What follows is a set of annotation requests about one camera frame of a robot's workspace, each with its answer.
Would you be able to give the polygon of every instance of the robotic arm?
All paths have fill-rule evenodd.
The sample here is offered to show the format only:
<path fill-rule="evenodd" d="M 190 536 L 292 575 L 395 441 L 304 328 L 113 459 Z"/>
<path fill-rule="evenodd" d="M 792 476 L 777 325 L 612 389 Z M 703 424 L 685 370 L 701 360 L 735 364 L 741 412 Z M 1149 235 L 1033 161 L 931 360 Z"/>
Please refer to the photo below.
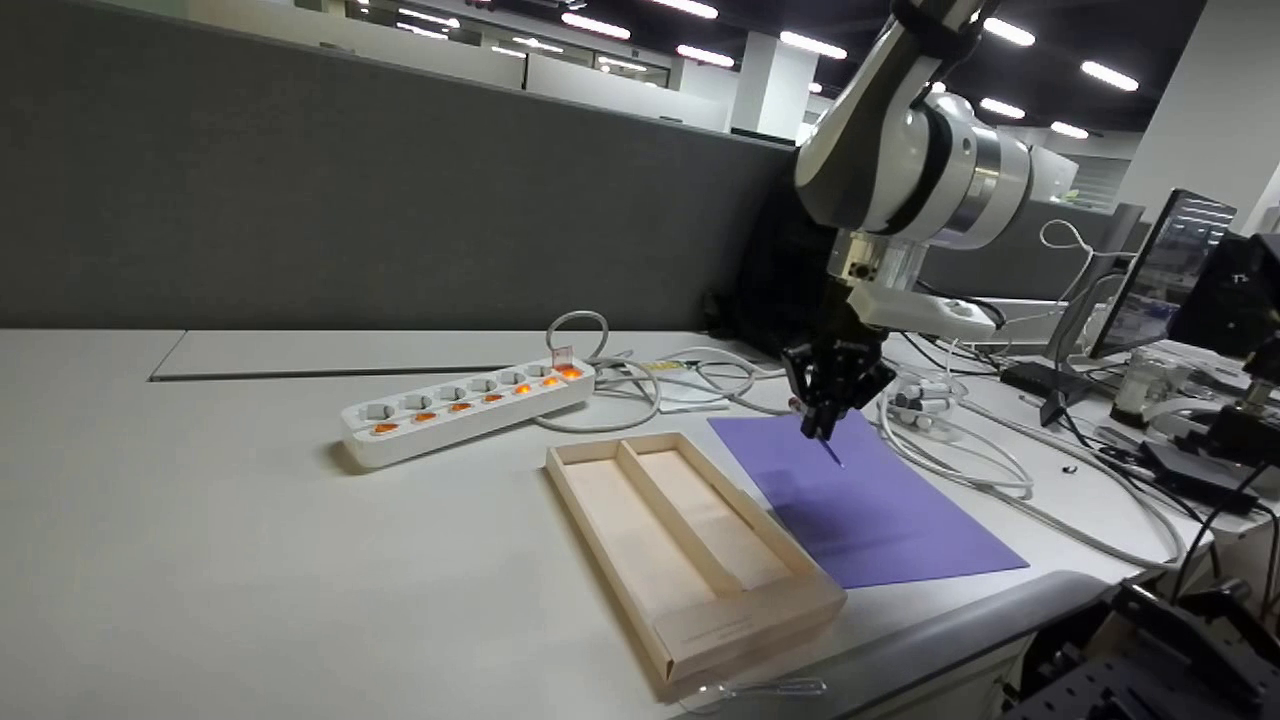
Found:
<path fill-rule="evenodd" d="M 894 0 L 867 62 L 799 147 L 797 192 L 811 219 L 839 230 L 826 262 L 839 313 L 857 332 L 825 328 L 787 353 L 802 436 L 826 441 L 849 410 L 890 372 L 885 332 L 978 341 L 994 319 L 963 301 L 915 293 L 931 246 L 993 246 L 1033 189 L 1033 147 L 978 124 L 958 98 L 931 93 L 994 0 Z"/>

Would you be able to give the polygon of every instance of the ceiling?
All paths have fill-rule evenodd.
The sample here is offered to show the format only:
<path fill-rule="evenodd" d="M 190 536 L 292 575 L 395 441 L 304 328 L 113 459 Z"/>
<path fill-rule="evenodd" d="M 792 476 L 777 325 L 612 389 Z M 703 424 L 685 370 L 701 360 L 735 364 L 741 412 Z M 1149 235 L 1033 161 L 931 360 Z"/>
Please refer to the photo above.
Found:
<path fill-rule="evenodd" d="M 486 10 L 558 19 L 558 0 L 477 0 Z M 673 51 L 701 44 L 741 56 L 746 34 L 777 35 L 780 29 L 849 47 L 849 62 L 818 62 L 814 81 L 839 93 L 861 56 L 870 47 L 888 0 L 706 0 L 721 19 L 697 19 L 651 0 L 577 0 L 582 17 L 631 29 L 631 44 Z M 999 98 L 1020 105 L 1024 124 L 1068 122 L 1088 133 L 1143 133 L 1159 93 L 1188 44 L 1205 0 L 1004 0 L 994 17 L 1036 34 L 1033 47 L 1013 47 L 984 35 L 975 51 L 949 75 L 949 87 L 978 99 Z M 1124 98 L 1081 75 L 1081 62 L 1112 65 L 1139 81 Z"/>

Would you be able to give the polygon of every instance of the table surface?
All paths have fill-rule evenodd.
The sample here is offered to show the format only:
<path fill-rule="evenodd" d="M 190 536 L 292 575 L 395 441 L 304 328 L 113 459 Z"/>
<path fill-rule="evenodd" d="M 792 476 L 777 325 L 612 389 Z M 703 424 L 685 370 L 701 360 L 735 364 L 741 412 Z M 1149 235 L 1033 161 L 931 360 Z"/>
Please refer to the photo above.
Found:
<path fill-rule="evenodd" d="M 612 348 L 721 344 L 621 332 Z M 577 436 L 529 424 L 365 476 L 337 444 L 342 406 L 435 375 L 322 372 L 529 357 L 543 357 L 538 332 L 0 332 L 0 717 L 680 712 L 643 683 L 538 476 L 543 451 Z M 967 389 L 984 410 L 1036 412 L 993 381 Z M 760 384 L 757 402 L 780 406 L 782 384 Z M 978 417 L 963 424 L 1036 469 L 1036 507 L 1167 556 L 1112 479 Z M 706 417 L 661 417 L 639 434 L 687 434 L 760 501 Z M 993 495 L 935 488 L 1029 567 L 849 593 L 837 632 L 757 678 L 888 645 L 1057 567 L 1107 586 L 1139 573 Z"/>

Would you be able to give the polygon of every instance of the white robotic arm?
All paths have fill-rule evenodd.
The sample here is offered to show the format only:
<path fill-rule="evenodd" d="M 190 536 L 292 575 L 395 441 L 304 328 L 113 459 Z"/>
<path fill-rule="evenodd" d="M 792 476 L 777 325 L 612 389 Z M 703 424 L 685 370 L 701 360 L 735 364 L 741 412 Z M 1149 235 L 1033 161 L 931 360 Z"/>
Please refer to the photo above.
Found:
<path fill-rule="evenodd" d="M 799 147 L 811 219 L 839 230 L 833 276 L 867 328 L 993 335 L 986 313 L 915 293 L 931 246 L 984 248 L 1033 189 L 1033 151 L 928 93 L 994 0 L 901 0 L 877 47 Z"/>

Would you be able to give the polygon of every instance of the power strip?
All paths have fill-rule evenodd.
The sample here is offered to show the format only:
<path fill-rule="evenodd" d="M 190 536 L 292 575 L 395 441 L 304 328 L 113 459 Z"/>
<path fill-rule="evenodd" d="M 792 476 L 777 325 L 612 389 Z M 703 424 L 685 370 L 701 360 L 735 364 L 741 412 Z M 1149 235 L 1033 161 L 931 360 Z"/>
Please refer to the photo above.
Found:
<path fill-rule="evenodd" d="M 342 444 L 365 469 L 387 469 L 531 417 L 582 406 L 596 389 L 592 364 L 531 360 L 450 384 L 381 396 L 340 412 Z"/>

